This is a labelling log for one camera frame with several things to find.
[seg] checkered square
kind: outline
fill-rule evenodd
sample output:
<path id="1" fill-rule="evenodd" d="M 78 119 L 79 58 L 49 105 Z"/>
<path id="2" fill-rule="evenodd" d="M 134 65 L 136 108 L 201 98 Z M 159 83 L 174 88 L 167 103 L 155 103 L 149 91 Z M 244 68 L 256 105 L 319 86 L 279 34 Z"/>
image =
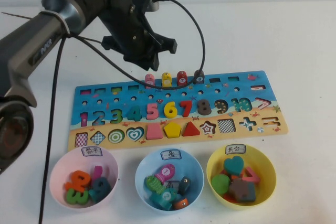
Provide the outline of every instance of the checkered square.
<path id="1" fill-rule="evenodd" d="M 218 120 L 219 131 L 221 133 L 235 132 L 236 126 L 233 119 Z"/>
<path id="2" fill-rule="evenodd" d="M 75 147 L 82 147 L 88 145 L 88 133 L 77 133 L 75 140 Z"/>
<path id="3" fill-rule="evenodd" d="M 96 145 L 100 145 L 100 143 L 103 142 L 104 139 L 105 139 L 105 136 L 104 136 L 100 131 L 97 131 L 97 132 L 91 137 L 91 141 L 93 141 L 94 144 L 96 144 Z"/>

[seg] green fish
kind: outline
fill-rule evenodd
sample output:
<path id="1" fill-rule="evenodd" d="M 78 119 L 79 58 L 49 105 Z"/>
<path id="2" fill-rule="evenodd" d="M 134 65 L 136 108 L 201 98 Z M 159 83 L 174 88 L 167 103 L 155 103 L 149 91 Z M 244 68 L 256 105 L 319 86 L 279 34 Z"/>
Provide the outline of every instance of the green fish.
<path id="1" fill-rule="evenodd" d="M 153 191 L 157 194 L 161 194 L 163 193 L 163 191 L 165 190 L 165 187 L 162 186 L 161 182 L 159 181 L 159 179 L 153 175 L 148 176 L 145 179 L 146 182 L 146 186 L 150 191 Z"/>

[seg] plastic bowl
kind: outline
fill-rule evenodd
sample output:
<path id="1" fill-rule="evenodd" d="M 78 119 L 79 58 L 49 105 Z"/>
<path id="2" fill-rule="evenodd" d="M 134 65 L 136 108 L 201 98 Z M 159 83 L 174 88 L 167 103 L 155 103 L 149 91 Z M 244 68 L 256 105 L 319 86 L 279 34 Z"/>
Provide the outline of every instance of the plastic bowl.
<path id="1" fill-rule="evenodd" d="M 245 148 L 245 153 L 234 153 L 235 148 L 237 148 L 239 152 L 243 152 Z M 211 179 L 223 170 L 224 160 L 234 156 L 242 157 L 244 160 L 244 168 L 247 166 L 251 167 L 260 177 L 260 183 L 256 186 L 257 198 L 254 202 L 229 202 L 216 193 L 214 188 L 211 186 Z M 232 144 L 217 149 L 209 158 L 206 166 L 206 177 L 212 192 L 219 202 L 233 210 L 244 210 L 265 202 L 274 192 L 277 181 L 276 172 L 268 157 L 252 146 L 244 144 Z"/>
<path id="2" fill-rule="evenodd" d="M 169 180 L 180 181 L 184 176 L 191 180 L 191 185 L 186 197 L 189 205 L 180 210 L 165 211 L 149 199 L 152 192 L 145 185 L 145 178 L 160 172 L 162 166 L 173 164 L 175 175 Z M 204 187 L 204 174 L 201 165 L 191 154 L 181 149 L 165 148 L 147 155 L 139 164 L 135 173 L 135 187 L 142 201 L 157 213 L 168 215 L 175 214 L 190 207 L 200 196 Z"/>
<path id="3" fill-rule="evenodd" d="M 77 170 L 81 170 L 92 175 L 95 166 L 101 166 L 103 168 L 102 176 L 107 178 L 112 187 L 112 191 L 97 204 L 94 204 L 92 200 L 83 206 L 68 204 L 65 201 L 66 190 L 64 184 L 71 182 L 71 174 Z M 60 205 L 75 211 L 89 211 L 97 209 L 111 200 L 117 180 L 118 165 L 113 155 L 101 147 L 85 146 L 68 152 L 57 162 L 51 172 L 49 188 L 52 197 Z"/>

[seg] starfish illustration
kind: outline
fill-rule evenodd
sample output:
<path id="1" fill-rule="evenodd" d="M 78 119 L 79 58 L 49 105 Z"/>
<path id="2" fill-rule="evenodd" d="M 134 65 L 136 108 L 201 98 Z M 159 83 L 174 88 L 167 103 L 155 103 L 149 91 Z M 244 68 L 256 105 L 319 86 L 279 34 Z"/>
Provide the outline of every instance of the starfish illustration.
<path id="1" fill-rule="evenodd" d="M 278 113 L 278 111 L 281 112 L 279 105 L 273 106 L 273 110 L 275 110 L 276 113 Z"/>

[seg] green circle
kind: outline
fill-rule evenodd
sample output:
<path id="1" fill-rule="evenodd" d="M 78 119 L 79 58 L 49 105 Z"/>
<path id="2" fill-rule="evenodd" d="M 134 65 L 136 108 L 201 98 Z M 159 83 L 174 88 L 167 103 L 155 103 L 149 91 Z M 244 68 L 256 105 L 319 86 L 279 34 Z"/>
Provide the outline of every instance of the green circle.
<path id="1" fill-rule="evenodd" d="M 119 129 L 111 131 L 109 133 L 109 137 L 108 137 L 109 141 L 112 144 L 118 144 L 121 141 L 123 141 L 124 138 L 125 138 L 125 133 L 122 130 L 119 130 Z"/>
<path id="2" fill-rule="evenodd" d="M 222 196 L 229 190 L 230 178 L 225 174 L 218 174 L 212 178 L 211 185 L 216 193 Z"/>

